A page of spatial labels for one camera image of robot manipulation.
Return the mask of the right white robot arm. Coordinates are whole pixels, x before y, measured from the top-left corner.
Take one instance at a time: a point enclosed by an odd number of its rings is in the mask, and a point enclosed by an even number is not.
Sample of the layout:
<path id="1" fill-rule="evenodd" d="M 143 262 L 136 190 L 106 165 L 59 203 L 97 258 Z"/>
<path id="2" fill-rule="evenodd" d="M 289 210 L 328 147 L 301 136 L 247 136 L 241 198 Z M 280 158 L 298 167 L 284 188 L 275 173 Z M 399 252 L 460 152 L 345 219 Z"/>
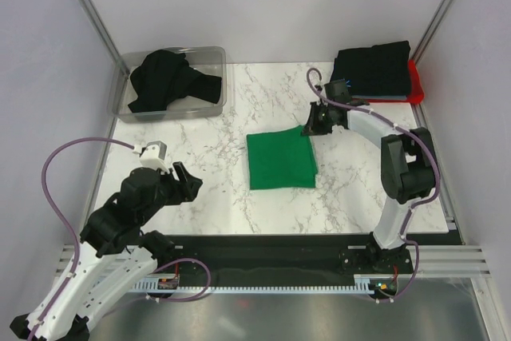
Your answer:
<path id="1" fill-rule="evenodd" d="M 392 249 L 406 241 L 413 210 L 432 201 L 439 169 L 430 131 L 424 127 L 404 129 L 372 109 L 340 108 L 312 102 L 304 136 L 324 136 L 342 126 L 380 149 L 380 179 L 386 193 L 379 222 L 372 232 L 374 247 L 366 251 L 367 266 L 384 272 L 394 263 Z"/>

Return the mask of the green t shirt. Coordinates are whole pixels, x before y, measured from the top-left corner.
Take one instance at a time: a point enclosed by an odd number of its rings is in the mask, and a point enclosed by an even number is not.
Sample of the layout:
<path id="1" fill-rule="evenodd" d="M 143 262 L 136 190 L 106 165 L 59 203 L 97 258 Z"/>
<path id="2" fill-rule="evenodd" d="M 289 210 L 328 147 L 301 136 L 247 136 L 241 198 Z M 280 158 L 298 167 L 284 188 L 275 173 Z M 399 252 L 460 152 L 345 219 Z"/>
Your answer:
<path id="1" fill-rule="evenodd" d="M 314 188 L 318 168 L 303 127 L 247 135 L 251 190 Z"/>

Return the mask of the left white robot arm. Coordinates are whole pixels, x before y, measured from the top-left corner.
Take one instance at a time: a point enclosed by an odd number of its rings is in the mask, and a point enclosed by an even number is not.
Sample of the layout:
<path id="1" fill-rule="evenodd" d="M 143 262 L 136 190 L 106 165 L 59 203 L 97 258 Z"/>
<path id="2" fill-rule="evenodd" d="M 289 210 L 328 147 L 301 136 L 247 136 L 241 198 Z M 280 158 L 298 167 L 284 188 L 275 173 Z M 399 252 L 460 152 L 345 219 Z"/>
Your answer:
<path id="1" fill-rule="evenodd" d="M 172 169 L 137 168 L 89 217 L 59 280 L 11 331 L 24 340 L 87 340 L 97 321 L 131 287 L 178 264 L 174 243 L 141 227 L 166 206 L 196 199 L 203 182 L 180 162 Z"/>

